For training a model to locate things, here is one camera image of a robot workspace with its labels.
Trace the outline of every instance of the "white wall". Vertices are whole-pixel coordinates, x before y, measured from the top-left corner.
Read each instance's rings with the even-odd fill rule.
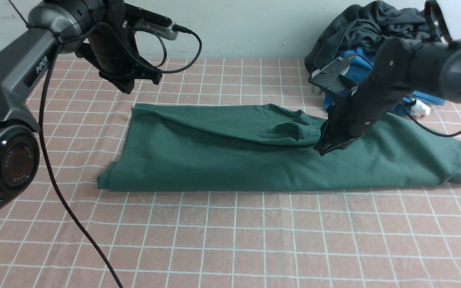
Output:
[[[325,27],[351,4],[371,0],[126,0],[163,14],[196,31],[203,40],[205,58],[304,57]],[[14,0],[27,16],[40,0]],[[422,9],[424,0],[386,0],[398,9]],[[461,0],[440,0],[454,38],[461,38]],[[24,24],[8,4],[0,0],[0,49],[25,31]],[[137,34],[143,57],[162,54],[158,40]],[[192,57],[197,42],[180,35],[166,42],[171,57]]]

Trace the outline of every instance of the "black bracket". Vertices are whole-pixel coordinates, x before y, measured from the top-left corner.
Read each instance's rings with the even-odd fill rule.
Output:
[[[334,101],[339,101],[342,91],[350,90],[357,86],[355,81],[341,74],[351,66],[351,61],[357,55],[357,53],[351,53],[345,57],[336,58],[314,77],[311,77],[309,83],[319,87]]]

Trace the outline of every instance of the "black cable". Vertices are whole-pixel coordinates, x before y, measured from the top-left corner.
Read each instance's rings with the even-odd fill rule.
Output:
[[[17,15],[19,15],[19,17],[22,19],[22,21],[24,22],[24,24],[26,24],[26,26],[28,26],[28,22],[26,21],[26,19],[24,18],[24,16],[22,16],[22,14],[20,13],[19,9],[17,9],[17,7],[15,7],[15,4],[12,2],[12,0],[8,0],[8,2],[10,2],[10,5],[13,7],[13,9],[16,11]]]
[[[94,26],[91,29],[89,29],[88,31],[86,31],[86,33],[84,33],[82,35],[79,35],[79,37],[76,37],[76,38],[70,39],[69,41],[64,42],[60,38],[59,33],[55,33],[54,31],[52,31],[49,28],[30,26],[29,23],[24,19],[24,16],[22,16],[20,11],[17,9],[17,7],[15,7],[13,2],[11,0],[8,0],[8,2],[10,2],[13,9],[17,12],[17,14],[20,16],[22,21],[26,24],[26,27],[28,29],[29,28],[39,28],[39,29],[49,30],[55,36],[55,38],[58,40],[58,47],[57,47],[57,49],[55,51],[55,54],[53,55],[53,58],[51,59],[51,62],[49,64],[49,68],[48,68],[48,71],[47,71],[47,74],[46,74],[46,78],[44,80],[44,87],[42,88],[42,96],[40,97],[40,109],[38,111],[38,125],[40,126],[40,131],[38,133],[38,137],[40,139],[40,146],[42,148],[42,155],[44,157],[44,161],[46,162],[46,167],[47,167],[47,171],[48,171],[48,174],[49,174],[49,178],[51,179],[51,184],[53,184],[53,188],[54,188],[58,198],[60,199],[60,202],[62,202],[65,210],[67,211],[67,213],[69,213],[69,215],[71,216],[71,218],[75,222],[75,224],[78,226],[78,228],[83,232],[83,234],[86,236],[86,238],[90,241],[90,243],[95,248],[95,250],[97,250],[97,252],[101,256],[102,260],[105,262],[106,266],[110,270],[110,273],[113,276],[113,278],[115,279],[115,282],[117,282],[117,286],[119,288],[123,288],[123,285],[120,282],[120,279],[118,278],[117,273],[115,273],[115,270],[113,269],[113,266],[111,266],[110,261],[108,260],[108,258],[104,254],[104,252],[101,250],[99,245],[92,238],[90,233],[88,233],[88,231],[83,227],[83,225],[81,224],[79,219],[77,219],[76,215],[74,214],[72,209],[69,207],[69,204],[66,202],[64,196],[62,195],[62,192],[60,191],[60,188],[58,187],[58,184],[56,182],[54,172],[53,172],[53,168],[51,166],[51,162],[49,160],[49,154],[47,153],[47,148],[46,148],[46,140],[45,140],[45,137],[44,137],[44,110],[45,110],[45,107],[46,107],[47,90],[49,88],[49,82],[51,82],[51,77],[53,75],[53,69],[54,69],[54,66],[56,64],[56,59],[58,58],[59,54],[64,49],[65,44],[69,44],[69,43],[72,43],[72,42],[78,42],[78,41],[84,40],[86,37],[88,37],[90,34],[92,34],[93,31],[95,31],[95,29],[97,28],[95,18],[94,18]]]
[[[73,39],[73,40],[71,40],[69,42],[75,42],[75,41],[79,41],[79,40],[78,39]],[[86,236],[86,238],[90,241],[90,243],[93,245],[95,250],[97,250],[97,252],[101,256],[102,260],[105,262],[106,266],[110,270],[110,273],[112,274],[113,278],[117,282],[117,286],[119,286],[119,288],[123,288],[123,285],[120,282],[120,279],[118,278],[117,274],[115,273],[115,270],[113,269],[113,266],[111,266],[110,261],[107,259],[106,255],[104,255],[104,252],[101,250],[99,245],[95,242],[95,240],[92,238],[90,233],[88,233],[88,231],[83,227],[81,222],[77,219],[76,215],[74,214],[74,212],[72,212],[72,209],[69,207],[69,204],[67,204],[67,202],[66,202],[64,196],[62,195],[62,192],[60,191],[60,188],[58,187],[58,184],[56,182],[54,172],[53,172],[53,168],[52,168],[51,162],[49,160],[49,155],[47,153],[46,141],[45,141],[45,138],[44,138],[44,110],[45,110],[45,106],[46,106],[47,90],[48,90],[48,87],[49,87],[49,82],[50,82],[51,77],[53,75],[53,69],[54,69],[54,65],[56,63],[56,59],[57,59],[58,55],[61,53],[61,51],[62,51],[62,49],[64,47],[64,44],[67,44],[69,42],[65,42],[65,43],[60,42],[55,55],[51,59],[51,64],[49,65],[49,69],[47,71],[47,75],[46,75],[46,78],[44,80],[44,87],[42,88],[42,97],[40,99],[40,109],[39,109],[39,113],[38,113],[38,125],[40,126],[40,132],[38,133],[38,136],[40,138],[40,146],[42,148],[42,154],[44,155],[44,161],[46,162],[46,167],[47,167],[47,171],[49,173],[49,178],[51,179],[51,184],[53,184],[53,188],[54,188],[56,194],[58,195],[58,198],[62,202],[63,206],[65,207],[65,210],[67,211],[67,213],[69,213],[72,220],[79,227],[79,229],[83,232],[83,234]]]
[[[155,35],[159,42],[161,43],[161,47],[163,48],[163,60],[161,60],[161,63],[158,65],[158,66],[154,66],[156,68],[159,68],[161,66],[163,66],[163,64],[165,64],[166,62],[166,58],[168,57],[168,53],[166,51],[166,47],[165,47],[165,43],[163,42],[163,39],[161,39],[161,37],[159,37],[158,35]]]
[[[106,22],[99,22],[97,25],[98,26],[106,26],[106,28],[109,28],[108,30],[111,31],[111,33],[113,33],[113,36],[116,39],[118,39],[117,43],[121,46],[121,48],[123,48],[123,50],[126,52],[126,54],[129,57],[131,57],[135,62],[137,62],[138,64],[140,64],[141,66],[143,66],[145,69],[149,70],[152,73],[174,74],[174,73],[179,73],[181,71],[185,71],[189,67],[192,67],[192,65],[198,60],[198,57],[200,56],[200,53],[202,52],[202,40],[197,35],[197,33],[195,33],[194,31],[191,31],[190,29],[187,29],[186,27],[183,27],[181,25],[175,24],[173,26],[173,29],[175,31],[179,31],[181,33],[186,33],[186,34],[191,34],[195,38],[197,38],[197,41],[199,42],[199,49],[197,51],[197,55],[195,55],[193,60],[190,63],[188,63],[186,66],[184,66],[183,68],[180,68],[180,69],[177,69],[177,70],[167,70],[167,71],[157,69],[156,67],[153,67],[153,66],[151,67],[148,64],[143,63],[140,59],[136,58],[136,56],[133,55],[133,53],[131,53],[131,51],[129,51],[129,49],[126,47],[126,45],[122,42],[121,38],[118,36],[118,34],[113,30],[113,28],[109,24],[107,24]]]
[[[453,133],[453,134],[442,134],[442,133],[438,133],[438,132],[435,132],[435,131],[432,131],[430,128],[424,126],[423,124],[421,124],[419,121],[417,121],[412,115],[410,115],[410,113],[403,107],[401,106],[401,108],[403,109],[403,111],[406,113],[406,115],[408,116],[408,118],[410,118],[410,120],[414,121],[419,127],[423,128],[424,130],[432,133],[433,135],[436,135],[436,136],[439,136],[439,137],[444,137],[444,138],[452,138],[452,137],[455,137],[455,136],[458,136],[458,135],[461,135],[461,130],[456,132],[456,133]]]
[[[446,21],[444,20],[444,16],[443,16],[441,7],[438,4],[438,2],[435,1],[435,0],[427,0],[425,2],[425,7],[424,7],[424,15],[425,15],[425,18],[426,18],[426,24],[430,28],[431,39],[433,41],[437,40],[437,28],[435,27],[435,24],[433,23],[434,21],[433,21],[433,18],[432,18],[432,12],[433,12],[435,18],[437,18],[437,24],[439,25],[439,28],[441,29],[441,33],[442,33],[442,36],[444,37],[444,40],[447,43],[450,43],[453,40],[453,38],[451,37],[451,35],[449,33],[449,29],[448,29],[448,26],[446,24]],[[424,130],[432,133],[433,135],[436,135],[436,136],[439,136],[439,137],[444,137],[444,138],[452,138],[452,137],[461,135],[461,130],[456,132],[456,133],[453,133],[453,134],[443,134],[443,133],[438,133],[438,132],[432,131],[431,129],[429,129],[428,127],[424,126],[419,121],[417,121],[412,115],[410,115],[410,113],[402,105],[401,105],[401,108],[403,109],[405,114],[408,116],[408,118],[410,118],[410,120],[414,121],[419,127],[421,127]]]

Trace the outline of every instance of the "white grid line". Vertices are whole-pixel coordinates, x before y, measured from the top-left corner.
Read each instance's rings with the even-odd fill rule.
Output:
[[[348,213],[348,220],[350,221],[351,235],[353,237],[353,244],[355,245],[355,251],[357,252],[357,261],[359,262],[359,271],[362,277],[362,285],[366,288],[366,279],[364,278],[364,269],[362,268],[362,261],[359,253],[359,246],[357,245],[357,238],[355,237],[355,228],[353,227],[353,220],[351,219],[350,205],[348,204],[348,198],[346,197],[346,192],[343,191],[344,204],[346,205],[346,210]]]
[[[390,254],[390,248],[389,244],[387,244],[387,238],[385,237],[385,231],[384,231],[384,225],[382,224],[382,221],[380,220],[380,213],[378,211],[378,206],[377,206],[377,201],[375,200],[375,194],[373,193],[373,190],[371,190],[371,199],[373,200],[373,205],[375,206],[375,214],[377,215],[377,220],[380,225],[380,231],[382,232],[382,238],[384,239],[384,244],[385,248],[387,250],[387,255],[389,257],[389,263],[392,269],[392,277],[394,277],[394,280],[396,281],[396,287],[399,288],[399,282],[397,281],[397,275],[396,271],[394,269],[394,264],[392,263],[392,256]]]

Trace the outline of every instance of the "dark green fabric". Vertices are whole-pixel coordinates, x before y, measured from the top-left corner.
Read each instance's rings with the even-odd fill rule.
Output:
[[[348,149],[313,150],[323,119],[273,104],[136,104],[99,189],[315,192],[461,184],[461,142],[388,114]]]

